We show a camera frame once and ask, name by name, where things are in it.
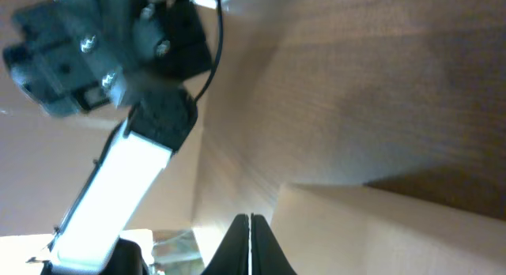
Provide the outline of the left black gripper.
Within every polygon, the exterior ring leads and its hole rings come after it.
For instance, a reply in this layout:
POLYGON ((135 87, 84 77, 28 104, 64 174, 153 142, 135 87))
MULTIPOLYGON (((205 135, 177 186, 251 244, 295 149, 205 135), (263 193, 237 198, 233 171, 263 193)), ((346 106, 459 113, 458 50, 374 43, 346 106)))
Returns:
POLYGON ((130 106, 213 65, 191 0, 46 0, 12 20, 23 39, 3 50, 6 68, 53 117, 130 106))

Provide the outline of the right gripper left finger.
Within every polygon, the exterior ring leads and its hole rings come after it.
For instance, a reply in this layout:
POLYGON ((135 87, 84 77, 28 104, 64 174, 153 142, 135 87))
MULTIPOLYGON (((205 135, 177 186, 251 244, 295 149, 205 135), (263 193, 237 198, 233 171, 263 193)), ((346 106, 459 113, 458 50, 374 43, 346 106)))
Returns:
POLYGON ((236 215, 202 275, 248 275, 249 231, 248 216, 236 215))

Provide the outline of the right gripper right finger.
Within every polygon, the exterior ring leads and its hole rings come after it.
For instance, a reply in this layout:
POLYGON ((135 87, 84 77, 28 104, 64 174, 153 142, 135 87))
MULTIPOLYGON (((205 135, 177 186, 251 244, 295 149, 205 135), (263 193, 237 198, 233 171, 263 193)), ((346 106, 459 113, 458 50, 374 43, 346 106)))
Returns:
POLYGON ((251 259, 253 275, 296 275, 266 218, 251 215, 251 259))

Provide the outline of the brown cardboard box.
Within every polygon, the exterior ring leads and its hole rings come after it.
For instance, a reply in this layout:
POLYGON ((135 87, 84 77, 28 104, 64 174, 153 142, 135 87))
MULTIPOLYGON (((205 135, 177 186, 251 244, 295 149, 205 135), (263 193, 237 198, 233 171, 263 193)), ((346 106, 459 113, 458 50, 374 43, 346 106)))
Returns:
POLYGON ((228 0, 140 228, 261 213, 299 274, 505 271, 505 0, 228 0))

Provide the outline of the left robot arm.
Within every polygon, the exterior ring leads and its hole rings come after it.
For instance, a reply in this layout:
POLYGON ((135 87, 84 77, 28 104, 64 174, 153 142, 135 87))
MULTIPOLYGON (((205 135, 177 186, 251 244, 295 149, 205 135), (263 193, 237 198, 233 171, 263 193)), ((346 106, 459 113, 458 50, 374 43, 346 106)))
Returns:
POLYGON ((18 88, 53 118, 128 110, 55 229, 44 274, 146 274, 121 238, 198 119, 184 82, 214 68, 191 0, 45 0, 17 9, 20 43, 2 57, 18 88))

